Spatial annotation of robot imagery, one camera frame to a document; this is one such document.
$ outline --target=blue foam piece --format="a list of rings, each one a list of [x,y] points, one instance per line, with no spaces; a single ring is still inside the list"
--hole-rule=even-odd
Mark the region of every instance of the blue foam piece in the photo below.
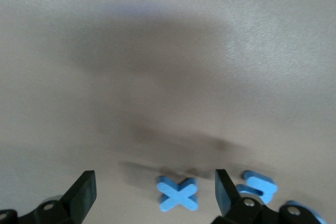
[[[246,181],[247,186],[238,185],[238,192],[241,194],[257,195],[265,204],[271,202],[273,195],[278,190],[278,186],[273,179],[252,170],[248,170],[244,173],[244,180]]]
[[[195,211],[198,209],[197,180],[189,178],[181,184],[177,184],[165,176],[159,178],[157,188],[163,193],[160,201],[160,209],[167,212],[181,204],[185,208]]]
[[[294,200],[290,200],[290,201],[286,202],[286,205],[295,205],[295,206],[304,207],[304,208],[308,209],[309,211],[311,211],[311,213],[315,216],[315,218],[317,218],[317,220],[321,224],[327,224],[327,222],[325,220],[323,220],[323,218],[320,216],[320,214],[316,210],[314,210],[314,209],[312,209],[310,207],[307,207],[304,204],[301,204],[300,202],[297,202],[297,201],[294,201]]]

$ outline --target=screw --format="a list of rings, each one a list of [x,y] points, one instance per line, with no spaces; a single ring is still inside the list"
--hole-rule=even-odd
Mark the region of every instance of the screw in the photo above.
[[[54,207],[54,203],[49,203],[49,204],[46,204],[44,207],[43,207],[43,210],[46,211],[46,210],[49,210],[51,208]]]
[[[255,206],[254,201],[251,200],[251,199],[245,199],[245,200],[244,200],[244,203],[245,203],[245,205],[248,206],[248,207],[254,207],[254,206]]]
[[[288,207],[287,210],[292,214],[292,215],[300,215],[301,212],[299,209],[297,209],[296,207]]]

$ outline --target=blue foam block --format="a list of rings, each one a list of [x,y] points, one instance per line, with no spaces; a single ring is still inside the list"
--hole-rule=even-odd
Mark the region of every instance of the blue foam block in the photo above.
[[[304,204],[301,204],[301,203],[299,203],[297,201],[294,201],[294,200],[290,200],[290,201],[286,202],[286,205],[295,205],[295,206],[304,207],[304,208],[308,209],[309,211],[311,211],[311,213],[315,216],[315,218],[317,218],[317,220],[321,224],[327,224],[327,222],[322,219],[322,217],[320,216],[320,214],[316,210],[314,210],[314,209],[312,209],[310,207],[307,207]]]
[[[165,176],[159,178],[157,188],[163,193],[160,202],[160,209],[163,212],[171,210],[181,204],[185,208],[195,211],[198,209],[197,180],[189,178],[181,184],[177,184]]]
[[[252,170],[248,170],[244,173],[244,180],[247,186],[238,185],[238,192],[257,195],[265,204],[271,202],[273,195],[278,190],[278,186],[273,179]]]

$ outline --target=blue cross-shaped block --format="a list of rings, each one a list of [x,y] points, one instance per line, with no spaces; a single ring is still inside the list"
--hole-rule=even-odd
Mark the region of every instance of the blue cross-shaped block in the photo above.
[[[158,190],[163,193],[160,202],[160,209],[163,212],[171,210],[181,204],[191,211],[198,209],[197,180],[188,178],[185,182],[177,184],[165,176],[159,178]]]

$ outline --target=gray table surface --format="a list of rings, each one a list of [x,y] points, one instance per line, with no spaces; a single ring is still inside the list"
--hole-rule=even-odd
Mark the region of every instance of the gray table surface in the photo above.
[[[0,0],[0,209],[88,169],[84,223],[210,223],[214,169],[335,212],[335,0]],[[200,208],[159,211],[195,175]]]

